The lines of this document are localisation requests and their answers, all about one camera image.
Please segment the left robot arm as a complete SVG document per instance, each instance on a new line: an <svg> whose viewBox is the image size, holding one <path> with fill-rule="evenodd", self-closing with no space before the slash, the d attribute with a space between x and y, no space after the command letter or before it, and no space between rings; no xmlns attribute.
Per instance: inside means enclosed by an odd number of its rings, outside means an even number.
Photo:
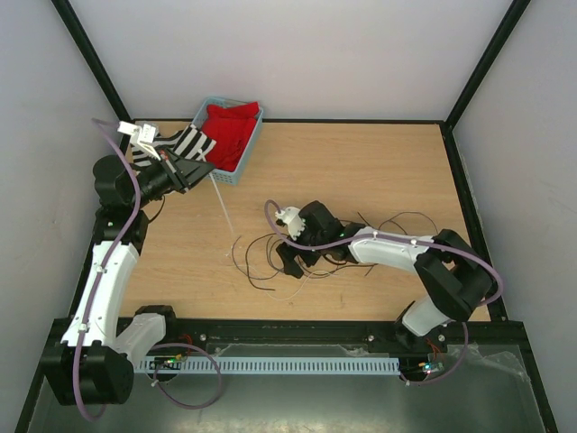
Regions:
<svg viewBox="0 0 577 433"><path fill-rule="evenodd" d="M168 150L139 172L115 155L94 165L100 207L85 286L68 329L41 357L42 372L59 404L126 402L138 363L154 345L166 350L179 341L172 307L142 307L119 330L120 307L151 221L144 207L170 192L187 193L213 168Z"/></svg>

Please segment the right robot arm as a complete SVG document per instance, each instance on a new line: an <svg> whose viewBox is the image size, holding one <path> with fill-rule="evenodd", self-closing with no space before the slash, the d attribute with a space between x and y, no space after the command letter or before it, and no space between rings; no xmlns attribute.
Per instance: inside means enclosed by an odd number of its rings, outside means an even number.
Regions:
<svg viewBox="0 0 577 433"><path fill-rule="evenodd" d="M394 339L416 352L426 338L451 322L466 323L474 310L502 290L496 270L453 230L437 235L400 235L359 223L344 224L319 201L302 208L280 207L269 199L267 222L279 236L277 249L285 274L303 276L323 256L350 264L382 265L416 275L426 294L411 302L394 324Z"/></svg>

